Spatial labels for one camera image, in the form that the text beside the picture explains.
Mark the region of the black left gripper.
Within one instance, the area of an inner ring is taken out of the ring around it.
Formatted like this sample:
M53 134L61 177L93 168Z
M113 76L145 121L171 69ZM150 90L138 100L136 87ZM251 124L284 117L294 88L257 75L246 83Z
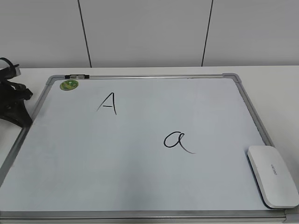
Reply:
M0 118L21 128L33 123L24 100L31 99L33 93L24 84L10 81L0 82Z

